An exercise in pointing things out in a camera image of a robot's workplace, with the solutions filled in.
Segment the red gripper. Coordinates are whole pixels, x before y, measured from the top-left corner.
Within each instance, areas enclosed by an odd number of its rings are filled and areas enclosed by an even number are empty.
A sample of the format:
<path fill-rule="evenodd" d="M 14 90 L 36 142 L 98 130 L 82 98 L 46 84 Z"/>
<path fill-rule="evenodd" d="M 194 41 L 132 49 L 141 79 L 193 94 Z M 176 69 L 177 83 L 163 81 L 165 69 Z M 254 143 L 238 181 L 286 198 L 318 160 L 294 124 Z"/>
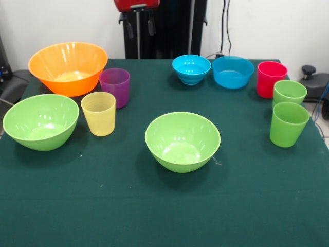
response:
<path fill-rule="evenodd" d="M 156 8 L 160 4 L 160 0 L 114 0 L 114 3 L 117 9 L 122 13 L 122 19 L 124 26 L 127 31 L 127 35 L 129 39 L 134 37 L 132 26 L 128 20 L 128 15 L 125 12 L 133 11 L 135 9 L 140 8 Z M 153 36 L 156 33 L 155 30 L 155 20 L 154 20 L 154 13 L 152 9 L 148 10 L 148 31 L 149 35 Z"/>

